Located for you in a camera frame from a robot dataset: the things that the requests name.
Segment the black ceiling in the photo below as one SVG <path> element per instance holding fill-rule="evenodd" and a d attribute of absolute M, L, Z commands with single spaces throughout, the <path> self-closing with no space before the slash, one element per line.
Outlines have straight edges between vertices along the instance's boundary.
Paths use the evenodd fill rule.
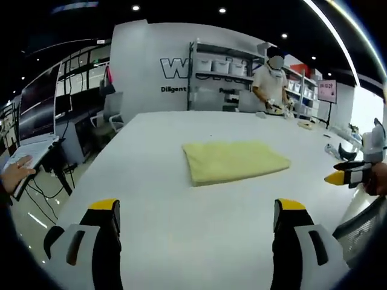
<path fill-rule="evenodd" d="M 62 11 L 50 15 L 53 8 L 74 3 L 73 1 L 27 1 L 23 4 L 12 2 L 8 8 L 13 17 L 3 23 L 3 32 L 7 39 L 5 45 L 6 74 L 2 80 L 4 86 L 0 102 L 6 102 L 45 68 L 62 60 L 82 47 L 94 45 L 95 39 L 107 39 L 112 35 L 115 24 L 138 19 L 157 22 L 191 22 L 214 25 L 236 30 L 262 40 L 274 43 L 301 61 L 317 68 L 327 77 L 328 72 L 340 82 L 354 84 L 353 77 L 339 74 L 335 69 L 350 70 L 346 58 L 325 27 L 324 23 L 302 0 L 211 0 L 211 1 L 118 1 L 101 0 L 97 8 L 81 8 Z M 334 24 L 354 60 L 357 72 L 382 82 L 381 75 L 356 32 L 335 11 L 326 0 L 314 0 Z M 387 1 L 347 0 L 353 11 L 369 30 L 379 47 L 384 60 L 387 60 L 386 27 L 381 21 L 387 9 Z M 141 10 L 133 12 L 133 4 L 139 4 Z M 218 9 L 225 7 L 226 14 Z M 286 40 L 282 33 L 288 33 Z M 68 42 L 81 39 L 89 41 Z M 377 94 L 381 90 L 370 86 Z"/>

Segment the white table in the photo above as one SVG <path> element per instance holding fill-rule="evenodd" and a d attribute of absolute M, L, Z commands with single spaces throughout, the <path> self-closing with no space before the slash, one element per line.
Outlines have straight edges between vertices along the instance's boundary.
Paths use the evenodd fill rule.
<path fill-rule="evenodd" d="M 351 145 L 297 120 L 227 112 L 136 116 L 100 153 L 65 204 L 58 224 L 79 223 L 95 201 L 120 199 L 124 289 L 270 289 L 274 200 L 303 203 L 329 232 L 354 190 L 324 182 L 337 161 L 331 143 Z M 291 159 L 288 170 L 192 187 L 181 145 L 261 140 Z"/>

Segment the sign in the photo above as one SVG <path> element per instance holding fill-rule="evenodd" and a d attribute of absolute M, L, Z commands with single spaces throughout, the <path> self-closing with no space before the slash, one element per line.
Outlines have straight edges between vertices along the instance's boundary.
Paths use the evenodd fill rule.
<path fill-rule="evenodd" d="M 320 101 L 336 104 L 337 85 L 336 80 L 320 80 L 317 82 L 319 87 L 318 99 Z"/>

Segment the keyboard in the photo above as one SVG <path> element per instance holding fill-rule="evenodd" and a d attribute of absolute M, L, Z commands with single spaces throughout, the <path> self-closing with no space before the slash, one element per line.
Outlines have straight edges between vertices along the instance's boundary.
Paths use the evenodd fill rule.
<path fill-rule="evenodd" d="M 5 164 L 3 171 L 12 163 L 16 163 L 20 158 L 31 155 L 32 160 L 27 168 L 34 168 L 36 164 L 46 155 L 48 148 L 53 144 L 54 140 L 48 140 L 43 142 L 31 143 L 19 147 L 16 152 Z"/>

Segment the human hand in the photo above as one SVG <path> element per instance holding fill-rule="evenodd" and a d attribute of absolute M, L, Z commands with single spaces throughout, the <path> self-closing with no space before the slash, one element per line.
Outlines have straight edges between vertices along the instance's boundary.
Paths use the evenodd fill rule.
<path fill-rule="evenodd" d="M 32 156 L 24 156 L 20 158 L 18 162 L 9 165 L 0 175 L 2 186 L 7 193 L 12 194 L 23 178 L 36 173 L 35 169 L 24 167 L 28 165 L 31 160 Z"/>
<path fill-rule="evenodd" d="M 372 167 L 371 177 L 364 188 L 369 195 L 387 195 L 387 164 L 378 163 Z"/>
<path fill-rule="evenodd" d="M 266 101 L 265 107 L 266 107 L 266 110 L 272 110 L 273 109 L 272 104 L 270 104 L 268 101 Z"/>

